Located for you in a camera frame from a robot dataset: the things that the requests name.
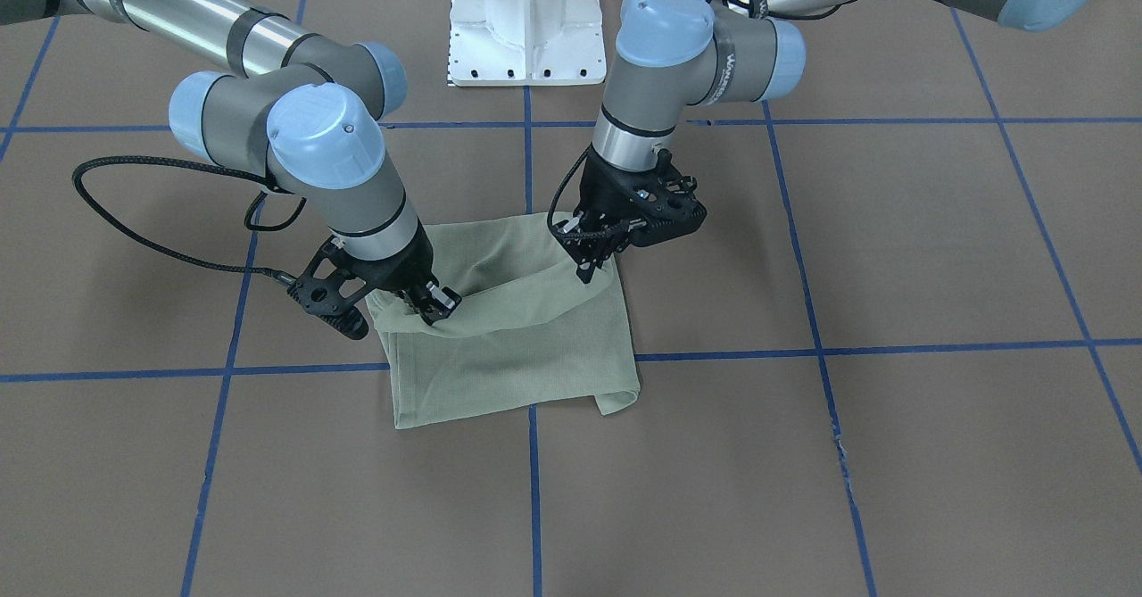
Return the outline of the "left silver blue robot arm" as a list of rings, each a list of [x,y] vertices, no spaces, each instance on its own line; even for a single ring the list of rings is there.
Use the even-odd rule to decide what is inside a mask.
[[[572,166],[576,209],[550,234],[589,283],[613,255],[700,228],[695,181],[671,163],[689,106],[757,104],[799,84],[802,22],[861,0],[624,0],[616,60],[592,144]],[[931,0],[1028,32],[1055,29],[1089,0]]]

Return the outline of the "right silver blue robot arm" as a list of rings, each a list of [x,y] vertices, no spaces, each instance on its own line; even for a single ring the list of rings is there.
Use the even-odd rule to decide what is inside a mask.
[[[299,275],[259,267],[309,315],[359,340],[365,295],[396,295],[424,323],[460,296],[434,276],[433,248],[386,148],[380,119],[407,96],[399,57],[375,41],[339,45],[246,0],[3,0],[3,24],[93,14],[134,25],[219,65],[169,100],[190,170],[297,195],[331,236]]]

